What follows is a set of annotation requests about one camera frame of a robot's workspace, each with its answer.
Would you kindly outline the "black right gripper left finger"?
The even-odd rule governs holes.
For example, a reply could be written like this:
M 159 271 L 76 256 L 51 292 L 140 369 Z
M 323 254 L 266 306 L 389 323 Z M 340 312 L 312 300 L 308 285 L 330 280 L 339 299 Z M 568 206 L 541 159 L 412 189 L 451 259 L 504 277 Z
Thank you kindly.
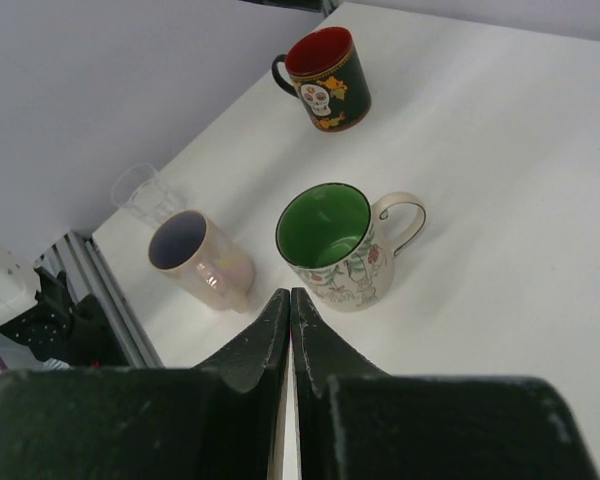
M 190 369 L 0 375 L 0 479 L 278 479 L 290 294 Z

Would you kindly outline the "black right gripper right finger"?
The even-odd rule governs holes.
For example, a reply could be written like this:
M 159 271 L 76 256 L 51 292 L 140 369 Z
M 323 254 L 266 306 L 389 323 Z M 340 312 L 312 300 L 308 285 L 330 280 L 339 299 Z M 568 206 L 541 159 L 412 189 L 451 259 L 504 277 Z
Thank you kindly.
M 392 376 L 291 292 L 304 479 L 595 479 L 567 403 L 520 376 Z

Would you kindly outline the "green interior floral mug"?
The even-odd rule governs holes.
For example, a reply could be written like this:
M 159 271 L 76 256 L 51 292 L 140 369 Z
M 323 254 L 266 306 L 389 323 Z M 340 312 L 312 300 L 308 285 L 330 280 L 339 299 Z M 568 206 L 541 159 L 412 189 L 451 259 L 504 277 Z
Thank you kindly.
M 399 205 L 413 207 L 415 218 L 390 239 L 381 222 Z M 426 220 L 423 202 L 411 193 L 390 193 L 372 203 L 358 188 L 330 182 L 305 190 L 285 207 L 276 225 L 275 243 L 287 265 L 319 300 L 339 312 L 356 312 L 388 293 L 394 258 Z

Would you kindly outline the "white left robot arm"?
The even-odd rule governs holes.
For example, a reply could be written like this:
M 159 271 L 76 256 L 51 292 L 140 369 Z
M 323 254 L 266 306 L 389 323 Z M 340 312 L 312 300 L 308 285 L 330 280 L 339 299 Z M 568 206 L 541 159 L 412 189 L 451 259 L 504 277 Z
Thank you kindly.
M 0 246 L 0 334 L 48 370 L 128 364 L 91 293 L 76 302 L 67 274 L 53 274 Z

